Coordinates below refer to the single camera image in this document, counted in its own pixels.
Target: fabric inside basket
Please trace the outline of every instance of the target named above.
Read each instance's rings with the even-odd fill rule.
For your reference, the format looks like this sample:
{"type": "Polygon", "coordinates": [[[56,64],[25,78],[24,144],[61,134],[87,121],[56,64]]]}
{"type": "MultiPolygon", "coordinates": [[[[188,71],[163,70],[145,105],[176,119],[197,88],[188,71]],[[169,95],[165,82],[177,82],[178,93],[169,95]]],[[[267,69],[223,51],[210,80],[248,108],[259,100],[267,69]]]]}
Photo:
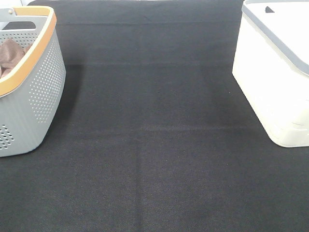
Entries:
{"type": "Polygon", "coordinates": [[[0,78],[10,73],[31,46],[23,49],[13,39],[7,39],[0,45],[0,78]]]}

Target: laundry basket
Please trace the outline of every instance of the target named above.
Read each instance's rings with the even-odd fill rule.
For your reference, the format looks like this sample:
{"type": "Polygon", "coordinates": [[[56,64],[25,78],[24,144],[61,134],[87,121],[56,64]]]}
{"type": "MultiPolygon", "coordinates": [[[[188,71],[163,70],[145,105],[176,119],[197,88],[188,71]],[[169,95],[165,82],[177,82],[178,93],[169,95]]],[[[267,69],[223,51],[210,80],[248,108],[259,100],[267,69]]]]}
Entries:
{"type": "Polygon", "coordinates": [[[32,22],[34,29],[0,30],[31,48],[0,78],[0,157],[27,153],[42,142],[58,107],[65,66],[55,30],[54,10],[45,6],[0,9],[0,22],[32,22]]]}

